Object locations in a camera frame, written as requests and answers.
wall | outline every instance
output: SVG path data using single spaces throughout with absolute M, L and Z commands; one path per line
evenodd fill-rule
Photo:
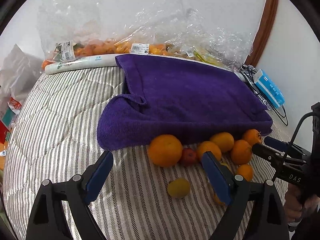
M 300 118 L 320 101 L 320 43 L 302 14 L 289 0 L 279 0 L 275 23 L 258 63 L 285 98 L 292 135 Z M 302 124 L 296 143 L 312 147 L 312 118 Z
M 121 30 L 131 24 L 134 15 L 153 2 L 163 0 L 104 0 L 105 30 Z M 187 0 L 204 16 L 209 27 L 217 26 L 232 32 L 256 33 L 265 0 Z M 36 29 L 41 0 L 28 0 L 12 18 L 0 37 L 0 65 L 17 43 L 24 52 L 44 57 Z

red fruit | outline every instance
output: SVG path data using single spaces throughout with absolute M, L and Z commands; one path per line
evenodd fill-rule
M 182 150 L 182 156 L 180 158 L 180 163 L 184 166 L 194 165 L 198 162 L 197 153 L 190 148 L 185 148 Z

striped fabric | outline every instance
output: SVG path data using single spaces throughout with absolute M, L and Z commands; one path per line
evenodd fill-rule
M 19 239 L 25 239 L 28 218 L 41 182 L 67 181 L 82 174 L 103 150 L 96 128 L 108 101 L 122 91 L 117 67 L 42 75 L 28 96 L 10 137 L 4 171 L 4 201 Z M 285 127 L 274 118 L 272 137 L 288 141 Z M 225 207 L 215 204 L 213 190 L 200 165 L 163 169 L 150 163 L 147 146 L 113 152 L 114 165 L 90 210 L 106 239 L 208 239 Z M 236 167 L 227 157 L 223 160 Z M 274 169 L 254 156 L 255 182 L 270 179 Z M 190 194 L 172 199 L 167 184 L 179 177 L 191 184 Z M 284 200 L 287 184 L 276 181 Z M 67 202 L 63 202 L 74 239 L 80 239 Z M 244 235 L 249 202 L 236 239 Z

purple towel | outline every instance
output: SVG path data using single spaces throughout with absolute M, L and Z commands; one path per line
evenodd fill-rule
M 104 109 L 97 138 L 104 149 L 145 145 L 161 134 L 182 144 L 215 133 L 271 132 L 266 107 L 232 72 L 178 58 L 125 54 L 116 57 L 130 94 Z

blue package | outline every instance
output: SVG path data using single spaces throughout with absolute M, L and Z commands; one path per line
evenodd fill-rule
M 279 108 L 284 104 L 284 96 L 280 89 L 263 70 L 260 69 L 253 75 L 253 81 L 275 108 Z

